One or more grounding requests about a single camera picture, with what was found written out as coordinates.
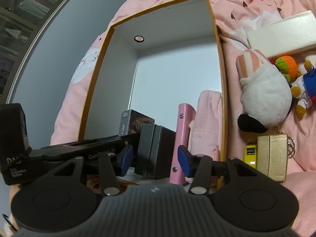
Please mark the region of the person's left hand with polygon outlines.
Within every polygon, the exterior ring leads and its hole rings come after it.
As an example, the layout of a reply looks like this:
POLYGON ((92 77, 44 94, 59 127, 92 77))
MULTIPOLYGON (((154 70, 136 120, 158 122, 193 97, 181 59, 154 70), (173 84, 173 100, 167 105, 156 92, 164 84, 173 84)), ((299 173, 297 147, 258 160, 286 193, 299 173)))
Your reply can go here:
POLYGON ((4 226, 1 229, 2 234, 4 233, 4 236, 14 236, 14 234, 19 229, 19 226, 17 225, 16 220, 14 219, 11 211, 11 204, 14 196, 21 190, 20 185, 12 185, 10 186, 10 190, 8 192, 8 206, 9 206, 9 215, 2 214, 2 217, 4 219, 4 226))

